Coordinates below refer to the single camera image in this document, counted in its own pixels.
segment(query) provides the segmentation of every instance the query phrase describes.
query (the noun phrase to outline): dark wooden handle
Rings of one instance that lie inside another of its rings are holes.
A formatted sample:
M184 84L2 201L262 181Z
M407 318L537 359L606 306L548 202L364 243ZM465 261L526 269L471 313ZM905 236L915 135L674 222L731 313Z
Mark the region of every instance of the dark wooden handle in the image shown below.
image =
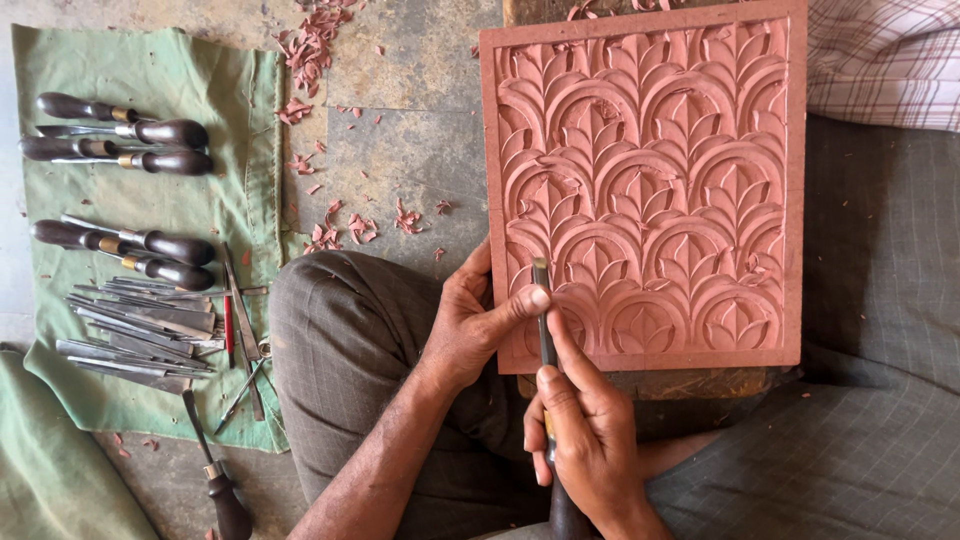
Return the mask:
M552 456L557 442L548 440L547 455ZM553 474L553 494L550 501L550 530L553 531L553 540L590 540L593 538L590 520L567 495L560 477L557 476L557 466L552 458L547 458L547 465Z
M131 166L148 173L170 173L181 176L202 176L213 170L213 160L203 152L184 150L170 154L145 152L131 158Z
M197 266L188 266L161 258L141 259L135 270L149 278L161 278L184 290L207 290L216 281L213 274Z
M24 158L34 161L105 158L117 155L116 145L112 142L89 138L25 136L20 139L19 147Z
M86 101L59 92L43 92L36 97L36 107L55 118L90 118L103 122L117 122L113 105Z
M78 247L87 250L96 250L102 234L57 221L56 219L41 219L30 227L30 236L44 244L54 244L63 247Z
M253 523L247 508L244 508L233 493L233 482L227 475L210 480L210 499L217 507L217 527L223 540L247 540L253 534Z
M209 142L204 126L183 118L165 122L137 122L133 125L136 138L147 144L165 144L203 148Z
M143 247L191 266L203 266L213 260L216 252L206 240L186 236L168 236L160 231L143 235Z

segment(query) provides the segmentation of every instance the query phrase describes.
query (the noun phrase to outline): plaid shirt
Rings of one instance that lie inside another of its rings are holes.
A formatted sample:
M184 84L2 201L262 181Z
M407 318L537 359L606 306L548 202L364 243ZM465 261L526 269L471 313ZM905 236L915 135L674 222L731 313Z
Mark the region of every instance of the plaid shirt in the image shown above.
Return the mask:
M960 0L810 0L807 110L960 131Z

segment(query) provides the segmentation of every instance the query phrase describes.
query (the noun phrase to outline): hand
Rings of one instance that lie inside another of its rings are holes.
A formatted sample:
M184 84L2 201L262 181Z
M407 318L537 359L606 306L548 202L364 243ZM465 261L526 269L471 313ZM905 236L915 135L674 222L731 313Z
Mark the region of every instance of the hand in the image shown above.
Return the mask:
M557 438L557 475L604 538L669 538L644 494L633 404L580 350L558 307L547 325L565 375L540 368L537 396L523 419L524 450L533 453L539 484L553 481L544 455L546 407Z
M480 299L491 269L490 237L444 282L437 318L423 348L418 369L459 391L480 377L483 366L508 331L550 308L550 293L527 285L507 302L486 311Z

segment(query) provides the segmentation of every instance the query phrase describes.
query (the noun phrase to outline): concrete floor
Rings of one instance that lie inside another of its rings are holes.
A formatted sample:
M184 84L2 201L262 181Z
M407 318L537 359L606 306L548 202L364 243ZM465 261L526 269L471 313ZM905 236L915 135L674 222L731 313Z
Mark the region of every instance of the concrete floor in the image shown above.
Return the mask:
M26 350L33 341L31 265L21 176L20 138L10 46L10 24L105 30L107 26L154 30L183 28L189 35L234 47L276 50L270 37L296 28L303 17L290 0L0 0L0 341ZM312 100L311 116L286 137L290 152L311 153L326 141L328 154L311 163L318 174L284 179L287 227L309 231L323 223L327 201L343 199L348 211L389 225L396 197L424 213L425 233L388 229L360 249L443 279L487 230L486 180L480 112L479 62L469 56L476 31L501 24L499 0L367 0L362 12L333 42L333 66ZM371 54L374 45L386 49ZM360 119L335 105L359 107ZM382 115L380 124L372 120ZM347 124L356 129L347 130ZM370 175L364 180L359 171ZM307 196L304 190L322 184ZM366 193L372 200L364 201ZM448 216L431 216L440 199L453 204ZM437 247L447 251L433 259ZM200 538L215 527L195 443L162 439L159 450L128 445L120 457L109 434L94 437L143 506L163 538ZM142 435L124 433L125 440ZM292 458L256 451L216 448L256 520L254 538L281 538L306 510Z

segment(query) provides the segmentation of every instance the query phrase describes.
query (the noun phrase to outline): green canvas sheet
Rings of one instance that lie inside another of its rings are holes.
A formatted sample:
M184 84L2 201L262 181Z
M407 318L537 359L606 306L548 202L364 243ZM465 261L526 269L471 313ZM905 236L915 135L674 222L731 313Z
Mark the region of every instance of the green canvas sheet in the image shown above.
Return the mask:
M47 385L0 353L0 538L156 539L89 433Z
M191 178L129 171L112 163L24 160L31 222L69 213L118 229L195 235L218 247L226 240L240 286L270 283L283 258L278 226L281 129L273 113L283 98L277 53L231 49L178 29L77 32L13 25L12 37L21 133L36 135L34 125L68 122L46 116L34 105L39 93L59 91L159 118L197 120L209 132L208 152L216 162L213 174ZM55 351L58 338L99 334L63 300L73 284L142 276L100 254L39 242L31 248L36 343L26 356L27 369L50 385L82 430L192 438L178 396L81 370ZM241 263L247 250L249 265ZM220 285L220 264L208 268ZM221 302L214 306L222 312ZM247 307L256 336L269 335L267 297L250 297ZM217 373L195 382L194 388L202 422L212 433L246 376L239 367L228 369L226 353L206 359ZM271 375L269 364L264 371ZM262 377L258 380L268 420L253 421L248 397L228 427L211 438L217 444L283 452L289 445L276 394Z

